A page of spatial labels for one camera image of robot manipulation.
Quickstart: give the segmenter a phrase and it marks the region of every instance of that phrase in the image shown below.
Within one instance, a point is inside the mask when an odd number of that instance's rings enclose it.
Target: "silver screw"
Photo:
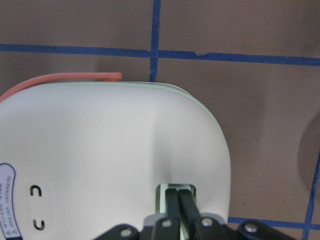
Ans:
[[[162,222],[162,227],[164,227],[164,228],[171,227],[171,225],[172,225],[172,223],[171,223],[171,221],[170,221],[169,219],[164,220],[164,221]]]
[[[212,225],[212,220],[210,218],[204,218],[201,221],[202,225],[205,227],[210,227]]]
[[[248,232],[248,233],[255,233],[258,228],[256,225],[252,224],[252,223],[248,223],[244,226],[244,229]]]
[[[125,238],[125,237],[129,237],[131,235],[131,230],[130,229],[123,229],[120,232],[121,237]]]

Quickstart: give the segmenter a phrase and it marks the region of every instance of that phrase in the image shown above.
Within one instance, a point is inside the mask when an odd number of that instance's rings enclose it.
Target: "white label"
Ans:
[[[7,164],[0,164],[0,224],[6,239],[21,239],[13,205],[15,170]]]

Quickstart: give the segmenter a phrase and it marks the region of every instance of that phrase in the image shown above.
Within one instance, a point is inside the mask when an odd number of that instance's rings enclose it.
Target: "floor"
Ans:
[[[320,239],[320,2],[130,3],[1,1],[0,94],[76,71],[177,85],[227,140],[230,226],[257,219]]]

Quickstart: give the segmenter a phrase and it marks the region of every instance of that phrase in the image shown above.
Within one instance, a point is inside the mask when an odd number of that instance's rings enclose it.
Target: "white plastic container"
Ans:
[[[0,240],[92,240],[121,223],[141,230],[165,183],[194,185],[200,212],[228,218],[224,135],[199,101],[172,85],[19,91],[0,103],[0,158]]]

